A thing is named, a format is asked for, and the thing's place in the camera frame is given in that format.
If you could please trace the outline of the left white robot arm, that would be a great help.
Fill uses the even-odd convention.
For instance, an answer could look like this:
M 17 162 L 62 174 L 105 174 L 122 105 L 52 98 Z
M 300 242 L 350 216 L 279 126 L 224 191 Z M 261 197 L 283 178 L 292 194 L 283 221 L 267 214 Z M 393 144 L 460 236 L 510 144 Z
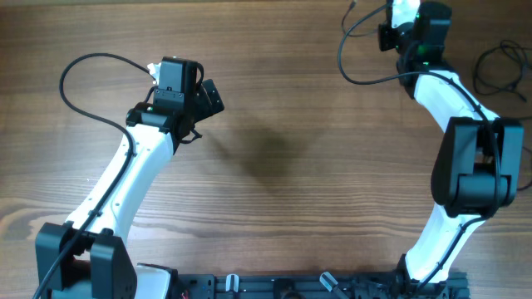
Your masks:
M 181 145 L 200 138 L 198 122 L 224 110 L 197 61 L 166 56 L 143 71 L 153 79 L 126 123 L 72 110 L 117 128 L 121 145 L 94 189 L 63 224 L 44 223 L 35 249 L 36 298 L 207 298 L 212 278 L 180 277 L 171 267 L 131 261 L 126 249 L 135 215 L 158 173 Z

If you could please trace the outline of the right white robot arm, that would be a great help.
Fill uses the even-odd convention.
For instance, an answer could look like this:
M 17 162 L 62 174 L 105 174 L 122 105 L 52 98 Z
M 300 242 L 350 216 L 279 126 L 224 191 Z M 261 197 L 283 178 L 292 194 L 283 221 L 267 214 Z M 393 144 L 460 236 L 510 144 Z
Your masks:
M 471 234 L 517 193 L 524 128 L 485 108 L 443 57 L 452 10 L 440 2 L 388 1 L 381 51 L 396 49 L 407 94 L 444 132 L 431 173 L 431 216 L 405 258 L 416 289 L 447 280 Z

